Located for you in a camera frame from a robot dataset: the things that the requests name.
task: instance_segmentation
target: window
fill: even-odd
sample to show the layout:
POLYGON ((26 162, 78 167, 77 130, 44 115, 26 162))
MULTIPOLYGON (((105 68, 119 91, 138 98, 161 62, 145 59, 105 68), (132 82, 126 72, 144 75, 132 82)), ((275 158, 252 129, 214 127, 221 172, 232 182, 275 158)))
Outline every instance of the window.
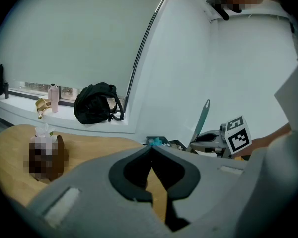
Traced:
MULTIPOLYGON (((74 106, 74 102, 77 96, 80 94, 82 89, 70 88, 70 87, 62 87, 59 86, 61 89, 61 97, 60 97, 60 105, 66 106, 74 106)), ((30 96, 34 97, 33 99, 38 99, 41 96, 48 95, 50 85, 46 84, 37 84, 37 83, 30 83, 30 82, 17 82, 9 89, 11 94, 18 95, 21 97, 30 98, 30 96)), ((118 96, 122 107, 125 103, 125 97, 118 96)), ((107 98, 109 107, 112 109, 115 107, 115 99, 114 98, 107 98)))

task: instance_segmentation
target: table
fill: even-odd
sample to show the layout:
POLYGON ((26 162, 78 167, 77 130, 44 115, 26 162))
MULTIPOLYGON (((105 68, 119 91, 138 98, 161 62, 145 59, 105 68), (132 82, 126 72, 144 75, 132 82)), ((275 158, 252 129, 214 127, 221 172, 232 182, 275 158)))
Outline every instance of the table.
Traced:
MULTIPOLYGON (((29 140, 35 135, 31 125, 16 125, 0 134, 0 186, 3 192, 26 206, 47 184, 36 181, 23 167, 29 154, 29 140)), ((92 137, 54 132, 63 138, 69 151, 69 166, 64 173, 84 161, 142 146, 133 140, 118 137, 92 137)), ((153 210, 164 222, 167 193, 151 169, 147 191, 153 195, 153 210)))

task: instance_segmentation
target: teal handle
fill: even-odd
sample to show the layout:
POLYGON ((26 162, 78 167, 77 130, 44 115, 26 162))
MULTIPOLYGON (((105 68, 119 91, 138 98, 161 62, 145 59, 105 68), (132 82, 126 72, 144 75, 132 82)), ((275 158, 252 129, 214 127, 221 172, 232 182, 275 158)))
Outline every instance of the teal handle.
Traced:
POLYGON ((201 130, 202 130, 202 127, 204 125, 204 122, 207 118, 207 115, 208 115, 208 112, 209 112, 209 108, 210 108, 210 100, 208 99, 206 102, 205 102, 205 105, 202 109, 202 112, 201 112, 201 115, 200 115, 200 118, 199 118, 199 121, 198 121, 198 124, 197 126, 195 127, 195 131, 194 133, 199 135, 201 130))

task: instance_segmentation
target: white window ledge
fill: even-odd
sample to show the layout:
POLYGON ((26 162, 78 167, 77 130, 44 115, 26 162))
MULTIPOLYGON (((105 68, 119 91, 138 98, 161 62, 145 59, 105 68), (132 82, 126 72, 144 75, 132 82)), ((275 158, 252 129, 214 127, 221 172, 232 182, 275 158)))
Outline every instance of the white window ledge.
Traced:
POLYGON ((0 96, 0 118, 16 124, 18 117, 20 121, 24 119, 31 120, 27 122, 37 126, 38 123, 48 123, 51 126, 61 127, 71 130, 80 130, 81 133, 86 132, 114 132, 114 133, 133 133, 135 128, 128 124, 128 116, 124 114, 123 121, 111 120, 97 124, 83 125, 74 115, 74 108, 59 105, 57 113, 53 113, 51 109, 47 109, 43 113, 43 117, 38 119, 38 113, 35 107, 35 100, 23 98, 9 94, 9 98, 5 99, 4 95, 0 96))

